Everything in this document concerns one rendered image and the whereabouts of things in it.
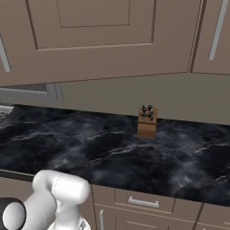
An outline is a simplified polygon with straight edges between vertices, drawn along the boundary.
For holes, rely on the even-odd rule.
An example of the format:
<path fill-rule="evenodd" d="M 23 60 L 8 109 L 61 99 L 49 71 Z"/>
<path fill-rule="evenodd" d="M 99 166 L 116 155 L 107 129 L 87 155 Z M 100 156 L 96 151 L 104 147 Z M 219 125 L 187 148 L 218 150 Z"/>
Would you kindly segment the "wide taupe cabinet door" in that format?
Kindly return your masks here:
<path fill-rule="evenodd" d="M 187 71 L 201 0 L 0 0 L 0 86 Z"/>

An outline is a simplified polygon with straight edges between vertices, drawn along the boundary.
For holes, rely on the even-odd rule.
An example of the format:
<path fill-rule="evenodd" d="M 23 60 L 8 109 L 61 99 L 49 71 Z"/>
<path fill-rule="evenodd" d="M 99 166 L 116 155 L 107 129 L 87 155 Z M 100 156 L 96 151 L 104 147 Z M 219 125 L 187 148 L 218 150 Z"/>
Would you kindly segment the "wooden knife block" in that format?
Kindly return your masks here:
<path fill-rule="evenodd" d="M 137 137 L 155 138 L 158 109 L 142 105 L 138 111 Z"/>

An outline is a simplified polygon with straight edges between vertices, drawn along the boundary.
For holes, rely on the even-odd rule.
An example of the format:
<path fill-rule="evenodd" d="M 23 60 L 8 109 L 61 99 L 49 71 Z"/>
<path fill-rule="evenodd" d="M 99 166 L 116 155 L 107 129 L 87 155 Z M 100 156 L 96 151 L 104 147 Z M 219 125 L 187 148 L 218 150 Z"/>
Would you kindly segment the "taupe lower cabinet door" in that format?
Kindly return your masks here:
<path fill-rule="evenodd" d="M 101 230 L 100 211 L 103 209 L 104 230 L 193 230 L 195 223 L 159 217 L 121 208 L 95 205 L 96 225 Z"/>

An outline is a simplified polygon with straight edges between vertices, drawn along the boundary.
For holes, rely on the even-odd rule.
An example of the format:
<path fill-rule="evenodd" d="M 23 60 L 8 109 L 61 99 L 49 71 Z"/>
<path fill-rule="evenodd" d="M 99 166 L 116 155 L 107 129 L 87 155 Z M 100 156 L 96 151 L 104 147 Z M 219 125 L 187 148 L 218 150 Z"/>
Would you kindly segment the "grey sink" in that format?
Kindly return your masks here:
<path fill-rule="evenodd" d="M 0 122 L 6 118 L 14 109 L 14 106 L 0 105 Z"/>

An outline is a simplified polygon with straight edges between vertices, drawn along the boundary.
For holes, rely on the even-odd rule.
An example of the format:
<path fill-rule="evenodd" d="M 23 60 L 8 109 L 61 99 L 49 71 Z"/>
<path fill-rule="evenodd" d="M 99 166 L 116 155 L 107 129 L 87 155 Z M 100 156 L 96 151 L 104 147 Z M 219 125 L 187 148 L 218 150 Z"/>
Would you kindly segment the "narrow taupe cabinet door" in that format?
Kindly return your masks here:
<path fill-rule="evenodd" d="M 192 71 L 230 75 L 230 0 L 206 0 Z"/>

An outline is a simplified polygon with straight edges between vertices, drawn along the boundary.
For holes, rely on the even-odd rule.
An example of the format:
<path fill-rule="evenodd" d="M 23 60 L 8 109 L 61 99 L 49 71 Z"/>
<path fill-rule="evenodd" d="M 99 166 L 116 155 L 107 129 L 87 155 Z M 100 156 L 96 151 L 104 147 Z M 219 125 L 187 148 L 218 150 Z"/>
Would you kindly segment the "grey window frame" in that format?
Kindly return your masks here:
<path fill-rule="evenodd" d="M 64 100 L 60 84 L 27 84 L 0 87 L 0 102 L 63 104 Z"/>

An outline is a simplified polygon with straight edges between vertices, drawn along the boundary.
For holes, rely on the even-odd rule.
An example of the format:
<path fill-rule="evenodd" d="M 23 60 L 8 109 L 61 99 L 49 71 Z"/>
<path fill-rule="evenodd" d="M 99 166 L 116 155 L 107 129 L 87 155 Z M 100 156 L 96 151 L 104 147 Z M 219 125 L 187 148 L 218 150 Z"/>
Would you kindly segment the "taupe drawer front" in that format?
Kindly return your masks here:
<path fill-rule="evenodd" d="M 132 190 L 93 185 L 93 201 L 97 205 L 142 212 L 195 222 L 201 203 Z"/>

